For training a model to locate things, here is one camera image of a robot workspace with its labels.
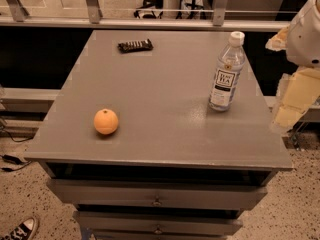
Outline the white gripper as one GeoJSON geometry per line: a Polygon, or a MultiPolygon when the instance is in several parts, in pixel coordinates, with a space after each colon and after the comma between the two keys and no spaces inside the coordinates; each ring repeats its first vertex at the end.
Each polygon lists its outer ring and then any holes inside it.
{"type": "Polygon", "coordinates": [[[320,11],[319,0],[308,0],[292,19],[270,38],[265,48],[286,50],[287,59],[299,67],[292,75],[283,74],[272,108],[270,130],[284,134],[306,114],[320,97],[320,11]]]}

